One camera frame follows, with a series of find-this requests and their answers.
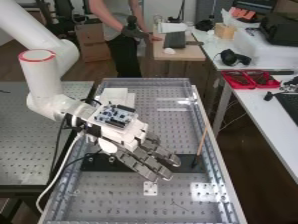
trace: red ring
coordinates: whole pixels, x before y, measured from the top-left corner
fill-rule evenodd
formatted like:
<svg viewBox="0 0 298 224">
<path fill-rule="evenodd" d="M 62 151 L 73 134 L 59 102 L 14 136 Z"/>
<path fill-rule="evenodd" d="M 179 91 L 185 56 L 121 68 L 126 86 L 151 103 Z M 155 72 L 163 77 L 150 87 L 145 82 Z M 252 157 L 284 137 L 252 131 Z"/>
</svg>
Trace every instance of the red ring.
<svg viewBox="0 0 298 224">
<path fill-rule="evenodd" d="M 44 51 L 50 52 L 50 54 L 51 54 L 47 58 L 45 58 L 45 59 L 42 59 L 42 60 L 29 60 L 29 59 L 24 58 L 24 54 L 25 54 L 26 52 L 29 52 L 29 51 L 33 51 L 33 50 L 24 51 L 24 52 L 21 52 L 21 53 L 18 54 L 18 59 L 20 59 L 21 61 L 26 61 L 26 62 L 42 62 L 42 61 L 49 61 L 49 60 L 51 60 L 51 59 L 55 57 L 55 53 L 54 53 L 53 51 L 50 51 L 50 50 L 44 50 Z"/>
</svg>

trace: hand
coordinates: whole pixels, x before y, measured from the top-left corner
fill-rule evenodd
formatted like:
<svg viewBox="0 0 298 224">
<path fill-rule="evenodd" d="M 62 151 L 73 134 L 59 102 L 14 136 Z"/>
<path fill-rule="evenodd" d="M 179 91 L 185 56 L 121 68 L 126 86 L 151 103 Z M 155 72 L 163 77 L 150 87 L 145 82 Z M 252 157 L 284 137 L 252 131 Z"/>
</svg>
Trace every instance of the hand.
<svg viewBox="0 0 298 224">
<path fill-rule="evenodd" d="M 162 41 L 163 39 L 159 38 L 159 37 L 155 37 L 153 36 L 151 34 L 149 34 L 149 41 L 153 42 L 153 41 Z"/>
<path fill-rule="evenodd" d="M 138 29 L 130 30 L 127 28 L 127 26 L 123 26 L 121 33 L 123 34 L 123 36 L 126 37 L 135 37 L 139 39 L 143 39 L 147 37 L 147 33 L 143 33 L 142 31 L 139 31 Z"/>
</svg>

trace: person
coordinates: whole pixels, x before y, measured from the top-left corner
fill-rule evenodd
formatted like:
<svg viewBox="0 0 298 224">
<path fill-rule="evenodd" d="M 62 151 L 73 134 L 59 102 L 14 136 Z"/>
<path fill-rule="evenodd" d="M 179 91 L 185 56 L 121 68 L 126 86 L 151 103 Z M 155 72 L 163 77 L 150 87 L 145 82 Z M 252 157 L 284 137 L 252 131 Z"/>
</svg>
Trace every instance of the person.
<svg viewBox="0 0 298 224">
<path fill-rule="evenodd" d="M 91 13 L 103 23 L 105 41 L 118 77 L 142 77 L 137 59 L 138 42 L 135 37 L 141 37 L 139 34 L 146 34 L 150 42 L 159 41 L 161 38 L 149 34 L 138 0 L 89 0 L 89 7 Z M 142 32 L 127 30 L 126 19 L 129 15 L 135 16 L 137 26 Z"/>
</svg>

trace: screw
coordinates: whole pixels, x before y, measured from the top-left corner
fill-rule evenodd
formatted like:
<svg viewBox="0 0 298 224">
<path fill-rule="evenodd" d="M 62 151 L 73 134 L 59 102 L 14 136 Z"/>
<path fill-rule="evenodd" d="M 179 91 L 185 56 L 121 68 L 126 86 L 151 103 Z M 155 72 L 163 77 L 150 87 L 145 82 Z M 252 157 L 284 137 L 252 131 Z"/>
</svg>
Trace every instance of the screw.
<svg viewBox="0 0 298 224">
<path fill-rule="evenodd" d="M 109 157 L 109 163 L 114 163 L 114 157 Z"/>
</svg>

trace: black cable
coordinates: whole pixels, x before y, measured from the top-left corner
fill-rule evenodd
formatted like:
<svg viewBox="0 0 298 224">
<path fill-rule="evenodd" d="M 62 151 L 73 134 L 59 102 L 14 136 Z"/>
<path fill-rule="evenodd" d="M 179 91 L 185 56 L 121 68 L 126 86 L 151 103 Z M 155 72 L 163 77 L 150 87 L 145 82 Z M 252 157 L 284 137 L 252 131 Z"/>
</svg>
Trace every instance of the black cable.
<svg viewBox="0 0 298 224">
<path fill-rule="evenodd" d="M 101 151 L 102 151 L 102 150 L 98 150 L 95 153 L 91 153 L 91 154 L 89 154 L 89 155 L 85 155 L 85 156 L 82 156 L 81 158 L 73 160 L 70 163 L 67 163 L 67 164 L 63 166 L 63 168 L 62 168 L 61 174 L 63 173 L 63 171 L 66 170 L 66 168 L 67 168 L 71 164 L 74 164 L 75 162 L 78 162 L 78 161 L 81 161 L 81 160 L 83 160 L 83 159 L 87 159 L 87 158 L 93 157 L 93 156 L 94 156 L 95 154 L 98 154 Z"/>
<path fill-rule="evenodd" d="M 81 101 L 93 101 L 95 102 L 98 105 L 101 105 L 101 102 L 94 100 L 94 99 L 81 99 Z M 63 116 L 62 118 L 62 121 L 61 121 L 61 124 L 59 124 L 59 127 L 58 127 L 58 133 L 57 133 L 57 139 L 55 139 L 55 147 L 54 147 L 54 153 L 53 153 L 53 161 L 51 161 L 51 164 L 50 164 L 50 169 L 49 169 L 49 177 L 51 178 L 51 175 L 53 175 L 53 168 L 54 168 L 54 162 L 55 162 L 55 159 L 57 159 L 57 153 L 58 153 L 58 144 L 59 144 L 59 138 L 61 138 L 61 132 L 62 130 L 66 130 L 66 129 L 71 129 L 71 127 L 63 127 L 63 124 L 65 124 L 65 121 L 66 121 L 66 116 Z"/>
<path fill-rule="evenodd" d="M 53 167 L 54 167 L 54 162 L 57 159 L 57 153 L 58 153 L 58 143 L 59 143 L 59 138 L 61 138 L 61 132 L 62 132 L 62 127 L 63 127 L 63 123 L 66 121 L 66 116 L 63 116 L 59 127 L 58 127 L 58 133 L 57 133 L 57 139 L 55 139 L 55 147 L 54 147 L 54 153 L 53 153 L 53 161 L 51 161 L 51 165 L 50 165 L 50 169 L 49 169 L 49 177 L 51 177 L 53 175 Z"/>
<path fill-rule="evenodd" d="M 183 11 L 185 11 L 185 0 L 182 1 L 179 15 L 178 15 L 178 19 L 181 19 L 182 21 L 183 21 Z"/>
<path fill-rule="evenodd" d="M 81 99 L 81 102 L 85 102 L 85 101 L 91 101 L 91 102 L 97 103 L 98 105 L 102 105 L 98 100 L 91 99 L 91 98 Z"/>
</svg>

